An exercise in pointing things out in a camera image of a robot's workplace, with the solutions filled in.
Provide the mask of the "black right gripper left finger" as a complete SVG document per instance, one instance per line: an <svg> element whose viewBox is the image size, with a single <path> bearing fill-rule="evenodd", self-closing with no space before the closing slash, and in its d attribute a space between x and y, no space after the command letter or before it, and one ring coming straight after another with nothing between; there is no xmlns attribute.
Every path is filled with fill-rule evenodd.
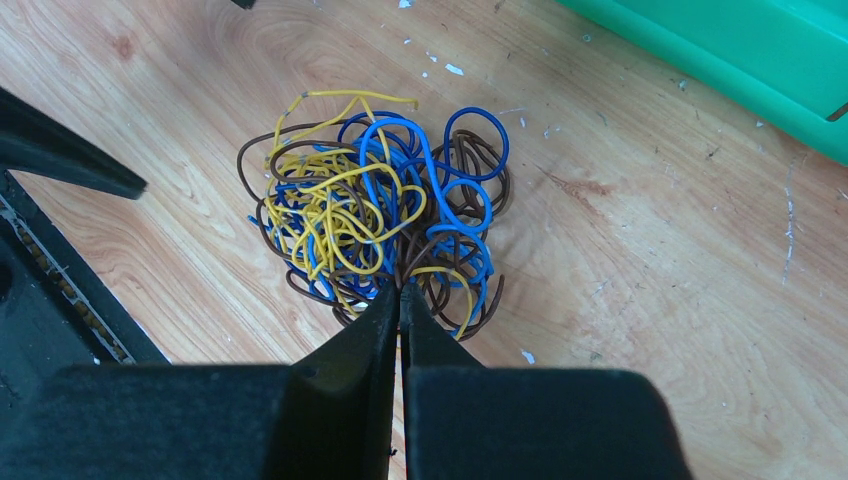
<svg viewBox="0 0 848 480"><path fill-rule="evenodd" d="M399 307L397 287L383 287L355 321L286 367L265 478L387 477Z"/></svg>

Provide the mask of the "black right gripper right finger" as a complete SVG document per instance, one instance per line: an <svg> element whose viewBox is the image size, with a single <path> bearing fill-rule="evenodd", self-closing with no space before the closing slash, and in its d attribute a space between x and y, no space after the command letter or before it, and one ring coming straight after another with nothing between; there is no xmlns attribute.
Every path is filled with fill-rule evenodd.
<svg viewBox="0 0 848 480"><path fill-rule="evenodd" d="M489 368L400 297L412 479L688 479L659 391L620 369Z"/></svg>

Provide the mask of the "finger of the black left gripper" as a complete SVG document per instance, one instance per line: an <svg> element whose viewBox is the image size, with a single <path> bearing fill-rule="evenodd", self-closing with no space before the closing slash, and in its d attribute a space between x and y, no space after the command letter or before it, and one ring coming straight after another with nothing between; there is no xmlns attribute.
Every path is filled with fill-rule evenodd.
<svg viewBox="0 0 848 480"><path fill-rule="evenodd" d="M147 182L59 122L1 90L1 168L136 200Z"/></svg>

